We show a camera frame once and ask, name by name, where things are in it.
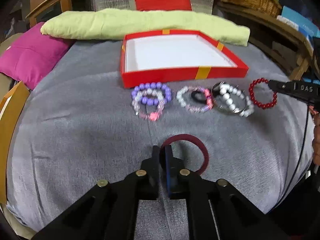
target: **pink cushion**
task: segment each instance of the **pink cushion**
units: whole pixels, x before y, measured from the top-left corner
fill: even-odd
[[[40,28],[43,24],[38,23],[20,36],[0,57],[0,72],[23,81],[32,90],[74,42],[42,35]]]

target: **screw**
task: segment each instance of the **screw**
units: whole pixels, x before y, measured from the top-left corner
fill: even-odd
[[[180,170],[180,174],[183,176],[188,176],[190,174],[190,171],[187,169],[182,169]]]
[[[106,179],[100,179],[98,182],[97,182],[97,185],[99,187],[105,187],[106,185],[108,185],[108,181]]]
[[[138,170],[136,171],[136,175],[139,177],[145,176],[147,172],[145,170]]]
[[[228,185],[228,182],[225,179],[218,179],[218,185],[221,187],[225,187]]]

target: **gray bedsheet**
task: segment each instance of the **gray bedsheet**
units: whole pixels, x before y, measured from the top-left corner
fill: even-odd
[[[300,153],[307,106],[285,95],[248,118],[208,111],[192,114],[173,100],[157,122],[134,115],[130,91],[119,74],[120,41],[78,41],[31,93],[16,126],[7,167],[8,208],[38,231],[99,179],[123,179],[150,157],[151,147],[188,133],[210,153],[202,177],[225,178],[263,212],[287,187]],[[249,67],[245,78],[227,79],[247,90],[253,79],[287,77],[259,49],[228,45]],[[217,79],[172,82],[210,87]],[[267,86],[257,99],[271,98]],[[313,123],[296,183],[310,164]],[[175,143],[174,155],[197,170],[203,157],[190,143]],[[187,239],[185,202],[169,201],[161,185],[157,201],[140,202],[135,239]]]

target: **dark red hair tie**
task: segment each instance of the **dark red hair tie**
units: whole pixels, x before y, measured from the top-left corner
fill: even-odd
[[[273,100],[270,103],[266,103],[266,104],[258,102],[256,100],[256,98],[254,97],[253,88],[256,84],[261,83],[261,82],[265,82],[266,84],[268,84],[269,80],[265,79],[265,78],[259,78],[257,80],[252,81],[252,83],[250,84],[249,94],[250,94],[251,101],[253,102],[254,105],[256,105],[257,107],[260,107],[262,109],[274,107],[277,103],[277,92],[273,92]]]
[[[161,145],[161,149],[164,146],[167,146],[167,145],[169,145],[169,144],[171,144],[173,142],[181,141],[181,140],[189,141],[189,142],[193,143],[194,145],[196,145],[201,150],[204,160],[203,160],[203,163],[202,163],[200,169],[196,171],[196,173],[201,175],[205,171],[205,169],[208,167],[208,164],[209,164],[209,153],[208,153],[207,148],[203,144],[203,142],[200,141],[197,137],[195,137],[193,135],[190,135],[190,134],[174,135],[174,136],[169,137],[167,140],[165,140],[163,142],[163,144]]]

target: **yellow-green pillow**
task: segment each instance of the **yellow-green pillow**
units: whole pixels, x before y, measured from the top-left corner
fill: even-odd
[[[250,29],[193,11],[66,11],[41,27],[42,34],[76,40],[122,40],[126,34],[162,29],[198,30],[223,43],[247,46]]]

